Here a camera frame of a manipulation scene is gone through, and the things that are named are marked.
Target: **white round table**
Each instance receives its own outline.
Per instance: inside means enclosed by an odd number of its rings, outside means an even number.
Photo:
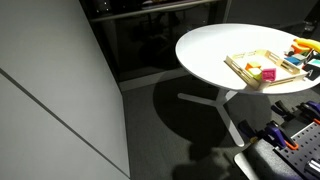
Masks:
[[[269,50],[279,57],[289,50],[297,38],[272,28],[246,24],[217,24],[194,29],[183,35],[176,45],[176,55],[181,65],[195,77],[220,88],[216,100],[209,100],[187,94],[181,99],[214,106],[218,109],[232,138],[238,146],[244,142],[232,120],[223,107],[236,93],[286,94],[309,89],[320,82],[308,79],[276,85],[263,90],[254,90],[247,85],[225,62],[227,55],[251,52],[257,49]]]

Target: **wooden tray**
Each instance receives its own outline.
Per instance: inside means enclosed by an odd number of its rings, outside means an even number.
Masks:
[[[276,68],[275,81],[259,81],[254,79],[252,75],[245,70],[246,64],[250,61],[258,62],[262,67]],[[308,74],[303,69],[295,66],[285,59],[281,59],[269,50],[259,49],[253,52],[227,56],[225,62],[247,84],[256,90],[262,90],[270,86],[289,83],[292,81],[299,81]]]

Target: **white table leg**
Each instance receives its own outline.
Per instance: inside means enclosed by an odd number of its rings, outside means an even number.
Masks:
[[[242,146],[244,146],[244,141],[243,141],[241,135],[239,134],[239,131],[235,127],[234,123],[232,122],[231,118],[229,117],[227,111],[223,107],[223,105],[236,94],[237,94],[237,92],[234,92],[234,91],[227,91],[224,89],[220,89],[216,100],[201,98],[201,97],[192,96],[192,95],[183,94],[183,93],[179,93],[178,97],[180,99],[184,99],[187,101],[192,101],[192,102],[196,102],[199,104],[204,104],[204,105],[213,106],[213,107],[217,108],[217,110],[221,116],[221,119],[223,120],[224,124],[226,125],[233,141],[235,142],[235,144],[237,146],[242,147]]]

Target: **cabinet door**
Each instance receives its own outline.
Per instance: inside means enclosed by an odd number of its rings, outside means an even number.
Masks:
[[[1,74],[0,179],[128,180]]]
[[[129,175],[121,92],[79,1],[7,1],[0,17],[0,67]]]

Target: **blue tool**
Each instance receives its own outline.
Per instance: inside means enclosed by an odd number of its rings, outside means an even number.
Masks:
[[[308,101],[307,104],[320,114],[320,104],[319,103],[316,103],[314,101]]]
[[[287,134],[285,129],[283,129],[278,123],[276,123],[273,120],[270,123],[268,123],[267,125],[269,125],[271,123],[280,130],[281,135],[282,135],[283,139],[285,140],[286,145],[289,146],[289,148],[296,147],[297,144],[291,139],[290,136],[288,136],[288,134]]]
[[[287,147],[286,142],[282,136],[281,130],[274,124],[268,124],[265,128],[265,131],[268,135],[274,138],[273,142],[275,142],[280,148]]]
[[[313,106],[310,106],[307,103],[301,103],[297,108],[301,111],[301,115],[310,121],[313,121],[314,119],[320,120],[320,113],[314,109]]]

